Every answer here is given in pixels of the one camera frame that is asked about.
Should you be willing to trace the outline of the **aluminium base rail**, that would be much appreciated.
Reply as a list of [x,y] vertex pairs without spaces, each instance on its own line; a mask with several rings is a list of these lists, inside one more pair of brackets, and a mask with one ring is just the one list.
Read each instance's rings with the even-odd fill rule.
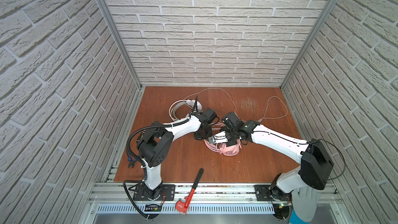
[[[94,205],[98,214],[135,214],[136,204],[141,211],[146,205],[161,205],[161,214],[178,214],[175,208],[191,191],[191,183],[170,183],[163,186],[163,192],[155,200],[144,195],[142,186],[137,188],[127,183],[97,183],[88,202]],[[190,202],[189,214],[273,214],[292,204],[290,197],[272,200],[268,197],[268,184],[244,183],[200,183]]]

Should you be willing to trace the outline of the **blue black pliers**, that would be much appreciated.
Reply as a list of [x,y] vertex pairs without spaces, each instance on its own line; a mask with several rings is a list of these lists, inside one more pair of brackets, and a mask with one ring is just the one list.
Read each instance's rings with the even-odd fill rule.
[[128,168],[134,168],[135,163],[137,162],[137,155],[131,150],[126,148],[127,160],[128,160]]

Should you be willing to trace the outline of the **white headphones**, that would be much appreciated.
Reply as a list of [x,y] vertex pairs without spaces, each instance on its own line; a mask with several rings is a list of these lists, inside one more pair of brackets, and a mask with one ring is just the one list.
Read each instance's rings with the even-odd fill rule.
[[195,100],[178,100],[174,102],[170,107],[169,107],[169,117],[173,121],[180,120],[180,118],[177,116],[177,111],[182,108],[183,111],[188,111],[191,112],[193,110],[193,107],[196,106],[197,108],[195,109],[196,112],[202,113],[203,108],[200,102],[197,102],[195,104]]

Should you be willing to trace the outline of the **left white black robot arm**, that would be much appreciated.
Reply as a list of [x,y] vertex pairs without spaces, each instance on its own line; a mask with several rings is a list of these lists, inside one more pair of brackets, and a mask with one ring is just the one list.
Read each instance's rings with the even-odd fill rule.
[[138,129],[126,141],[126,152],[141,163],[144,170],[143,186],[150,200],[156,200],[162,191],[161,164],[166,159],[172,143],[193,133],[196,140],[212,136],[212,123],[219,119],[212,109],[191,112],[188,117],[172,123],[158,121]]

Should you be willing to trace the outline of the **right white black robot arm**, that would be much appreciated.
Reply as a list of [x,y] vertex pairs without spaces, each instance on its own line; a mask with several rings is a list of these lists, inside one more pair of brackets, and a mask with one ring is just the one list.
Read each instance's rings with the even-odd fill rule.
[[268,188],[268,197],[273,201],[280,201],[294,190],[307,186],[318,191],[325,189],[334,163],[322,141],[295,139],[253,120],[243,122],[232,112],[223,117],[222,122],[228,141],[239,139],[260,144],[288,156],[300,165],[274,178]]

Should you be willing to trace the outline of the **red black pipe wrench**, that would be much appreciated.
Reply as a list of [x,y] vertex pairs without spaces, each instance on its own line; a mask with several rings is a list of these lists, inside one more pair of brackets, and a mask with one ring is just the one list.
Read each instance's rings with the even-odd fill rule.
[[191,187],[189,195],[186,196],[184,199],[179,199],[179,201],[176,203],[175,209],[177,211],[179,211],[180,214],[185,215],[187,213],[189,205],[190,205],[190,202],[191,202],[191,200],[193,198],[193,195],[195,193],[195,190],[196,190],[196,188],[197,188],[197,186],[198,186],[198,184],[200,182],[200,179],[201,179],[203,173],[204,173],[204,169],[200,168],[200,170],[199,170],[199,172],[197,174],[197,177],[196,177],[196,179],[195,179],[195,181],[194,181],[194,183],[193,183],[193,185]]

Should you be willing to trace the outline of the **pink headphones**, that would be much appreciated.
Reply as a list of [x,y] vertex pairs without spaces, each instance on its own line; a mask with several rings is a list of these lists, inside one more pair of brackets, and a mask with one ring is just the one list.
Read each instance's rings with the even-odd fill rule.
[[[222,128],[225,125],[222,123],[217,123],[214,126],[212,126],[212,131],[216,131],[217,133],[222,132]],[[210,144],[208,139],[204,140],[205,145],[212,151],[217,152],[219,154],[225,155],[225,156],[235,156],[239,153],[241,150],[241,141],[236,140],[232,142],[226,142],[226,143],[219,143],[219,144]]]

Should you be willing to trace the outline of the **grey gloved hand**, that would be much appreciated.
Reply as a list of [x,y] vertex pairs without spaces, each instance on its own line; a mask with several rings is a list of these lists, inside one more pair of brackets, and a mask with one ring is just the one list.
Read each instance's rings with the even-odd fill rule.
[[309,186],[295,189],[292,193],[293,210],[306,223],[313,220],[321,191]]

